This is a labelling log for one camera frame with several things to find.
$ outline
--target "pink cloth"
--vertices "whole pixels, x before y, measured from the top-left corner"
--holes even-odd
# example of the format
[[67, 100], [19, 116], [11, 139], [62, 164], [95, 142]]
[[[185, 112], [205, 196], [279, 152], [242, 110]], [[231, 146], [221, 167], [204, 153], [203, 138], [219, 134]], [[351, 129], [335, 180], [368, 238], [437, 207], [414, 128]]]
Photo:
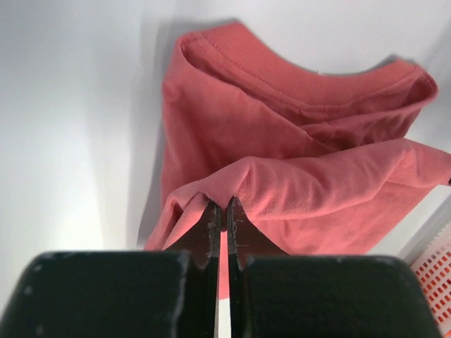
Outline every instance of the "pink cloth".
[[365, 254], [451, 178], [451, 155], [403, 138], [437, 93], [401, 60], [303, 70], [239, 23], [182, 36], [163, 84], [163, 211], [146, 249], [180, 238], [208, 199], [225, 208], [237, 196], [290, 254]]

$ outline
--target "t-shirt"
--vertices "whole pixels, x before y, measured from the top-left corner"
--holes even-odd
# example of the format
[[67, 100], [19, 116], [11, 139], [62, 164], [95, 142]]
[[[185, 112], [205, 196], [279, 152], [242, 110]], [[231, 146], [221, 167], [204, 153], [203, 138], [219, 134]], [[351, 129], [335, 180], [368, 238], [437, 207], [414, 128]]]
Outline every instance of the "t-shirt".
[[236, 196], [289, 254], [365, 254], [451, 178], [451, 155], [404, 138], [437, 93], [400, 59], [310, 72], [240, 23], [180, 37], [163, 81], [163, 210], [146, 249], [170, 246], [209, 199], [226, 208]]

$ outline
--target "clothing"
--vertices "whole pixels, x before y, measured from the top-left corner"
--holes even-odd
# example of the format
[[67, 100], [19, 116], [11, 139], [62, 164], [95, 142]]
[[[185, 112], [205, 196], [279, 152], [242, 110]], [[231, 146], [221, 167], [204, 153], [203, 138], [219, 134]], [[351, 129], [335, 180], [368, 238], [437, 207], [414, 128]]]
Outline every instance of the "clothing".
[[240, 23], [182, 36], [163, 82], [163, 210], [146, 249], [180, 238], [208, 199], [237, 196], [289, 254], [365, 254], [451, 177], [451, 155], [403, 138], [437, 93], [402, 60], [303, 70]]

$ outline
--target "red fabric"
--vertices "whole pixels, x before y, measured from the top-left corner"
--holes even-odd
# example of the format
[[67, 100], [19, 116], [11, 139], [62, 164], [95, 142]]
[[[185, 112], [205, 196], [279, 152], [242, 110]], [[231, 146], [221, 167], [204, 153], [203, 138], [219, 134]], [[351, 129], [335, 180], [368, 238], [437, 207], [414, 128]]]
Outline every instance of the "red fabric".
[[366, 253], [451, 178], [451, 155], [403, 138], [437, 92], [401, 60], [303, 70], [239, 23], [182, 36], [163, 83], [163, 211], [146, 249], [180, 238], [208, 199], [225, 208], [237, 196], [291, 254]]

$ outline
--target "laundry basket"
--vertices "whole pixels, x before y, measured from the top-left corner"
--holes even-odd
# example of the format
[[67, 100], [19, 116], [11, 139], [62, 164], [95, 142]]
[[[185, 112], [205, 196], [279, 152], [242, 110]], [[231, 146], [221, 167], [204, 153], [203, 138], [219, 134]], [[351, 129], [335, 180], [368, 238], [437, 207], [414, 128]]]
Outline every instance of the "laundry basket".
[[451, 337], [451, 225], [431, 242], [412, 264], [435, 323], [444, 337]]

